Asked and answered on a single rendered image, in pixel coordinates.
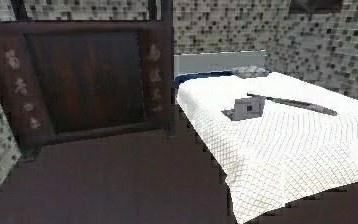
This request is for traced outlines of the gray baseball bat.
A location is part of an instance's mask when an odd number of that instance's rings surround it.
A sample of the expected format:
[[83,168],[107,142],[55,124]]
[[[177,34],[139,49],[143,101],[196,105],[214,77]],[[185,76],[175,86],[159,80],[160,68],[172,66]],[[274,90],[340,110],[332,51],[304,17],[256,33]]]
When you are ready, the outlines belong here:
[[306,110],[310,110],[310,111],[314,111],[314,112],[318,112],[318,113],[322,113],[322,114],[326,114],[326,115],[330,115],[330,116],[338,115],[338,113],[332,109],[326,108],[321,105],[313,104],[313,103],[291,100],[291,99],[276,98],[276,97],[270,97],[270,96],[262,96],[262,95],[252,94],[252,93],[247,93],[247,96],[264,97],[266,100],[270,100],[274,103],[284,104],[284,105],[293,106],[293,107],[297,107],[297,108],[302,108],[302,109],[306,109]]

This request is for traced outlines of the open two-tone gray laptop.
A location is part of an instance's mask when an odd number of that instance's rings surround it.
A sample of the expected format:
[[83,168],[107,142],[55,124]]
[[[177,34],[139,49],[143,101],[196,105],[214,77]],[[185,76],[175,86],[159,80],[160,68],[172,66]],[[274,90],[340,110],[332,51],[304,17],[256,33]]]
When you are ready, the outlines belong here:
[[263,114],[264,104],[264,97],[248,97],[236,99],[234,102],[234,107],[230,110],[223,110],[222,113],[231,121],[258,118]]

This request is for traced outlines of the bed with white quilt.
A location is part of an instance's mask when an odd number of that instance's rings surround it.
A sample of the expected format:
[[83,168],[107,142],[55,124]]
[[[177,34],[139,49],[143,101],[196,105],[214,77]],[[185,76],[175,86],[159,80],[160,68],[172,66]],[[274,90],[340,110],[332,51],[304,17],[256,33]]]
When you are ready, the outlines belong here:
[[[174,59],[176,101],[226,174],[237,224],[287,203],[358,182],[358,100],[266,69],[262,51],[184,54]],[[261,117],[231,121],[222,111],[247,93],[303,101],[330,116],[265,99]]]

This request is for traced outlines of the gray pillow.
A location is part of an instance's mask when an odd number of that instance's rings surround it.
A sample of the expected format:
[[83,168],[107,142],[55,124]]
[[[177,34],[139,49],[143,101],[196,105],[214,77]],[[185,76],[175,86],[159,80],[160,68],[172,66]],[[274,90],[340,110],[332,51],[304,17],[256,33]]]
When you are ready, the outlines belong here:
[[232,73],[243,79],[267,77],[269,75],[269,72],[266,69],[257,66],[236,67],[232,69]]

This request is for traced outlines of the dark framed wall picture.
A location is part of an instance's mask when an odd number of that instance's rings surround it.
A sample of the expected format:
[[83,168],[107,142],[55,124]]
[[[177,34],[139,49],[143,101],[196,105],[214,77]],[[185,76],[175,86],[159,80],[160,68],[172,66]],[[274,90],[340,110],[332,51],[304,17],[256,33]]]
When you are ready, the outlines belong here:
[[291,0],[290,14],[327,14],[342,9],[343,0]]

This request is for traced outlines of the dark brown wooden cabinet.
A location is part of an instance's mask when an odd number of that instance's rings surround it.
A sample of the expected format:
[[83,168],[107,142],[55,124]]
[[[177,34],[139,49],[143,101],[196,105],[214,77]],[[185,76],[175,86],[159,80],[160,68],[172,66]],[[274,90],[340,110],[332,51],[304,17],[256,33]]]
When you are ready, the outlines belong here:
[[174,130],[173,0],[144,20],[0,22],[0,102],[26,160],[42,147]]

